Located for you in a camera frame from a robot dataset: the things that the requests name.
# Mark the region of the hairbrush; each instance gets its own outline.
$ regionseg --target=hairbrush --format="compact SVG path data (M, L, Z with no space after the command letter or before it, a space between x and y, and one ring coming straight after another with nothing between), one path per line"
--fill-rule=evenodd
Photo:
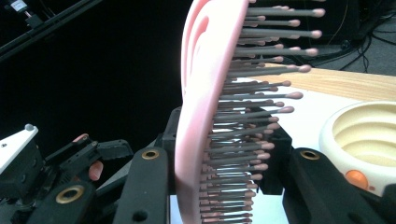
M186 19L181 52L183 106L175 156L183 223L251 222L249 211L258 187L254 181L262 179L267 150L274 148L266 140L280 127L273 115L294 110L274 99L303 95L277 93L278 87L290 85L287 80L268 83L246 77L309 72L309 65L265 65L281 63L285 55L318 54L316 49L285 49L276 41L319 38L321 31L269 29L300 23L268 17L321 17L323 9L253 4L251 0L195 0Z

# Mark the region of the dark floor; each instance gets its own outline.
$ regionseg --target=dark floor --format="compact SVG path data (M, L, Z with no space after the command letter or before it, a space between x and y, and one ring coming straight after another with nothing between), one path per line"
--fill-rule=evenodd
M180 41L190 4L105 0L1 62L0 138L32 123L44 155L81 133L100 142L122 138L133 150L146 146L181 105ZM377 30L395 32L395 24L390 19ZM396 40L395 33L376 34ZM318 47L321 53L340 49ZM367 72L395 76L394 48L373 39ZM338 70L358 54L318 67ZM345 70L363 72L363 62Z

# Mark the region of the table surface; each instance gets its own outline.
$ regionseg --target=table surface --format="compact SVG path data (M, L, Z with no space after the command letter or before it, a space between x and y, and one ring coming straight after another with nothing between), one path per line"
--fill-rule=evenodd
M360 101L396 100L396 77L312 68L309 73L253 77L269 82L291 81L291 86Z

